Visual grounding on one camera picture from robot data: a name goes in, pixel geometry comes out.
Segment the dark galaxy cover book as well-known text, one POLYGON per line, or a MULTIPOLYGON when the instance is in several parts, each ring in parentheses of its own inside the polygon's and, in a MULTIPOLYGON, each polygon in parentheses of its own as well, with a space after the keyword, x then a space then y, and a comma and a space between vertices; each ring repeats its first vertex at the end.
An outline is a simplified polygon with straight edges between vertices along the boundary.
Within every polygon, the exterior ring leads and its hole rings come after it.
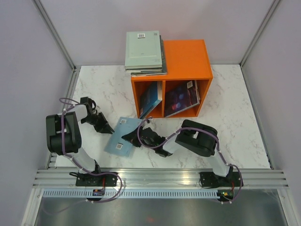
POLYGON ((171 117, 200 104, 196 80, 185 81, 165 94, 164 117, 171 117))

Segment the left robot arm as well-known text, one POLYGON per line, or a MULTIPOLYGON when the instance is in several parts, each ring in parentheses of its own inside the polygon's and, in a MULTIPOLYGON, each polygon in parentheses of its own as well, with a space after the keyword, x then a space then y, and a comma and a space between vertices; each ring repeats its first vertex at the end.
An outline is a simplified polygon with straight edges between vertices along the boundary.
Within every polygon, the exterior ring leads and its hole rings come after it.
POLYGON ((47 147, 51 153, 56 153, 70 160, 79 173, 87 174, 87 181, 98 186, 103 175, 96 160, 91 158, 82 147, 80 124, 88 123, 96 132, 113 134, 104 114, 96 109, 96 102, 89 97, 82 97, 79 102, 69 103, 70 107, 60 114, 46 117, 47 147))

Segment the black cover book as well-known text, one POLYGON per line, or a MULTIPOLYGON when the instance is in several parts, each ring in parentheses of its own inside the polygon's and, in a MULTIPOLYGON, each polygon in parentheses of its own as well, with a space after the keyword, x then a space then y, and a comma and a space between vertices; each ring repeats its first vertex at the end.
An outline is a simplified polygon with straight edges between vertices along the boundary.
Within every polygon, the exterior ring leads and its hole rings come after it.
POLYGON ((132 76, 167 74, 164 42, 158 32, 127 34, 125 70, 132 76))

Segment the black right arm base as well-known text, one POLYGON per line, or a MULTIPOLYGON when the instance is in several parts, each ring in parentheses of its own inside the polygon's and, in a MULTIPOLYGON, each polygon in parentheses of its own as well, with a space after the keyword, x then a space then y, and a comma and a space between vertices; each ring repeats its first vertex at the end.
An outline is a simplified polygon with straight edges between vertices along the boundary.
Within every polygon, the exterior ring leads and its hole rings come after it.
POLYGON ((206 189, 220 187, 218 177, 213 172, 200 172, 198 184, 206 189))

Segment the grey-green book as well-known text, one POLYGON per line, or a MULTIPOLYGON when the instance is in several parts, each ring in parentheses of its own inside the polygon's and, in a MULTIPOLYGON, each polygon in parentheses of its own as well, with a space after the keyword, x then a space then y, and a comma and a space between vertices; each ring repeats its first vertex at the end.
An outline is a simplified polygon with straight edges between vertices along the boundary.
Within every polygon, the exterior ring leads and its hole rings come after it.
POLYGON ((161 68, 159 31, 127 32, 126 69, 161 68))

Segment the light blue book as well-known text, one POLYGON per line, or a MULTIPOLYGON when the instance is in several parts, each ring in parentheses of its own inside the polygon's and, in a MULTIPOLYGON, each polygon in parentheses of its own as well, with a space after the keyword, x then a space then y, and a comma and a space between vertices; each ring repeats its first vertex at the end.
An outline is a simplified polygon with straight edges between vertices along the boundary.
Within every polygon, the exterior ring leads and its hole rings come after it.
POLYGON ((114 129, 115 132, 110 137, 104 151, 113 155, 128 157, 134 146, 122 137, 133 132, 141 122, 141 119, 120 117, 114 129))

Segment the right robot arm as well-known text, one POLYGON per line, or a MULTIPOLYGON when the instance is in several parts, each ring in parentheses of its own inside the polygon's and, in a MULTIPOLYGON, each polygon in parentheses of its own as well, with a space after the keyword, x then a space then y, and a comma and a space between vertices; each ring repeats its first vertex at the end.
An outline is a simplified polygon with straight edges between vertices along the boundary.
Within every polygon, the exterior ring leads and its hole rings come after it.
POLYGON ((144 119, 136 129, 122 136, 135 147, 146 147, 161 157, 169 157, 177 150, 188 150, 207 158, 216 182, 222 186, 232 180, 233 167, 220 153, 217 130, 213 127, 184 120, 181 127, 168 137, 162 137, 151 127, 151 117, 144 119))

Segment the Alice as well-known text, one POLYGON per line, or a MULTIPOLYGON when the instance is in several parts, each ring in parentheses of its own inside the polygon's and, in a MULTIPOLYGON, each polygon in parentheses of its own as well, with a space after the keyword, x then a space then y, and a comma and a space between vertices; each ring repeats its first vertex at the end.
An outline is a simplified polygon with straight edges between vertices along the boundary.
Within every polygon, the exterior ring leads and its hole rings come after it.
POLYGON ((161 45, 161 57, 162 57, 162 70, 161 71, 142 71, 142 72, 131 72, 131 76, 153 76, 153 75, 166 75, 167 74, 167 65, 166 65, 166 56, 164 49, 164 42, 160 36, 160 45, 161 45))

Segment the teal ocean cover book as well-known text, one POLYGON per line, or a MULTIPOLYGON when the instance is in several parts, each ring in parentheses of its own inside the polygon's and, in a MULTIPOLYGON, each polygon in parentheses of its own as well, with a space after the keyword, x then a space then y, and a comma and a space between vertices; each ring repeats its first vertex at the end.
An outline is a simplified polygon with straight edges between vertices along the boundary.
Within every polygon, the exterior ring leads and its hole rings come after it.
POLYGON ((161 103, 161 101, 162 82, 153 81, 140 97, 139 118, 146 118, 147 115, 161 103))

